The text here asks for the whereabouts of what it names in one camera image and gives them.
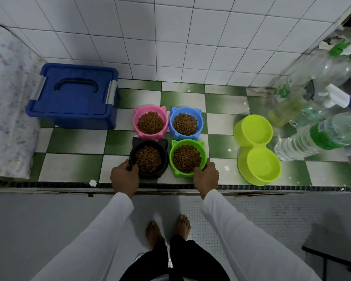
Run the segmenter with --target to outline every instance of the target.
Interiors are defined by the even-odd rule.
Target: green bottle label
[[[333,141],[325,132],[325,121],[315,124],[309,130],[314,143],[324,150],[332,150],[346,146],[345,144]]]
[[[290,88],[286,84],[281,84],[277,89],[273,92],[274,95],[279,95],[280,98],[285,98],[290,94]]]

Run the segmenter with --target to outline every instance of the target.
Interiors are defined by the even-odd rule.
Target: grey surface
[[[0,194],[0,281],[30,280],[88,226],[110,198],[85,194]],[[351,246],[349,193],[227,199],[257,226],[305,259],[318,273],[322,262],[306,256],[300,249],[315,227],[327,228]],[[134,196],[133,202],[135,210],[122,229],[109,281],[118,280],[136,256],[147,251],[144,229],[149,220],[156,220],[169,239],[179,213],[186,214],[191,221],[190,238],[214,255],[231,279],[236,280],[217,235],[201,215],[199,197],[140,195]],[[332,273],[328,281],[351,280],[351,274],[343,267],[332,265],[329,270]]]

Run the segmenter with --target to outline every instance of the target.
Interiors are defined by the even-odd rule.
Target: green and white checkered floor
[[[248,114],[266,115],[264,102],[268,90],[123,79],[118,80],[118,86],[121,101],[117,127],[113,131],[54,128],[42,122],[31,177],[27,181],[110,182],[111,169],[127,159],[131,151],[131,140],[135,136],[134,108],[155,104],[166,106],[168,111],[172,106],[201,109],[204,128],[199,140],[206,143],[207,155],[216,164],[219,183],[249,185],[237,169],[240,147],[234,140],[233,127]],[[273,150],[281,137],[295,133],[289,125],[275,128],[268,148]],[[170,133],[166,138],[171,140]],[[281,178],[271,185],[351,187],[351,166],[342,149],[326,151],[304,161],[281,163]],[[173,177],[169,167],[157,183],[190,184],[192,181]]]

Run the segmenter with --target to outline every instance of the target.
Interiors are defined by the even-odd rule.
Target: hand
[[[202,199],[213,189],[217,189],[219,184],[219,171],[213,162],[207,162],[207,168],[201,170],[200,167],[194,168],[194,185],[200,192]]]
[[[133,165],[131,171],[128,171],[126,169],[128,165],[129,160],[126,160],[118,167],[114,167],[110,181],[112,181],[112,187],[116,193],[122,192],[131,198],[139,187],[139,167]]]

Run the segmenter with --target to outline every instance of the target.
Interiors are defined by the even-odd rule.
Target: kibble
[[[152,173],[161,165],[161,157],[154,147],[145,146],[136,153],[136,164],[142,173]]]
[[[156,134],[164,128],[164,124],[157,112],[149,111],[139,118],[137,126],[139,131],[145,134]]]
[[[173,164],[183,173],[192,173],[195,167],[200,167],[200,152],[191,145],[183,145],[174,151]]]
[[[173,127],[178,133],[190,136],[197,132],[198,121],[192,115],[180,113],[174,118]]]

